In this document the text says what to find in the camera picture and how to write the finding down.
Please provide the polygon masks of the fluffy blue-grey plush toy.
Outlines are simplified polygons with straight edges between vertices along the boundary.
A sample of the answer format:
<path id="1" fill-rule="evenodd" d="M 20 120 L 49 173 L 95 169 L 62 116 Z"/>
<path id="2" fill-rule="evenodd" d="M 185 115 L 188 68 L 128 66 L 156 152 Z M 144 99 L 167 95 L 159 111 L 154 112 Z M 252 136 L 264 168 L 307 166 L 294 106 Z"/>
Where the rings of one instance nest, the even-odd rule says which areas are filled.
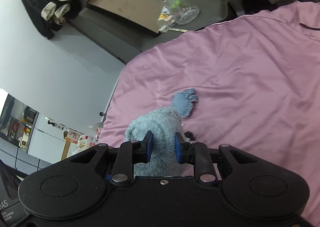
<path id="1" fill-rule="evenodd" d="M 175 153 L 175 135 L 183 133 L 181 118 L 172 107 L 153 110 L 133 120 L 125 131 L 126 141 L 141 141 L 148 131 L 153 134 L 150 162 L 134 166 L 136 176 L 181 176 L 185 164 L 179 164 Z"/>

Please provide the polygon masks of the pink bed sheet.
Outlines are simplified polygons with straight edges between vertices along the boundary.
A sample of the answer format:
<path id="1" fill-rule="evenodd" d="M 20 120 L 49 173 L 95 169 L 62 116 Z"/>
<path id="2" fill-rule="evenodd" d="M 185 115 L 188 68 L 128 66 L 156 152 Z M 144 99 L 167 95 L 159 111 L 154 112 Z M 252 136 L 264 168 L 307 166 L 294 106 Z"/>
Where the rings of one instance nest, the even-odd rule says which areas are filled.
<path id="1" fill-rule="evenodd" d="M 100 141 L 120 146 L 134 119 L 191 87 L 199 101 L 184 129 L 300 174 L 303 216 L 319 226 L 319 4 L 241 16 L 139 54 L 119 76 Z"/>

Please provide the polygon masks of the brown cardboard tray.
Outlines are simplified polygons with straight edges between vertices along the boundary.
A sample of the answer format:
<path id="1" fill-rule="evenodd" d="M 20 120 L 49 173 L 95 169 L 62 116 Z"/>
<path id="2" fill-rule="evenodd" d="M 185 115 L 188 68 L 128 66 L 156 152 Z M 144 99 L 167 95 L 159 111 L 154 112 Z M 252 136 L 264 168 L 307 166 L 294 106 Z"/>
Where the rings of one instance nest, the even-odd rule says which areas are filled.
<path id="1" fill-rule="evenodd" d="M 159 35 L 159 0 L 88 0 L 86 6 L 103 15 L 125 22 L 153 37 Z"/>

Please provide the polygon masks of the clear plastic water jug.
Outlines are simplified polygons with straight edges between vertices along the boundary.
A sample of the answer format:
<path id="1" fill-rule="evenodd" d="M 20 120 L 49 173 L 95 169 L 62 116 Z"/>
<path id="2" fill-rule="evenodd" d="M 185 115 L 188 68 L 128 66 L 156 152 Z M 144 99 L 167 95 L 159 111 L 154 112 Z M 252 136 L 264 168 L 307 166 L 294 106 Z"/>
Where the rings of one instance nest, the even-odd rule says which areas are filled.
<path id="1" fill-rule="evenodd" d="M 178 25 L 192 22 L 200 14 L 199 7 L 190 0 L 159 0 L 173 16 Z"/>

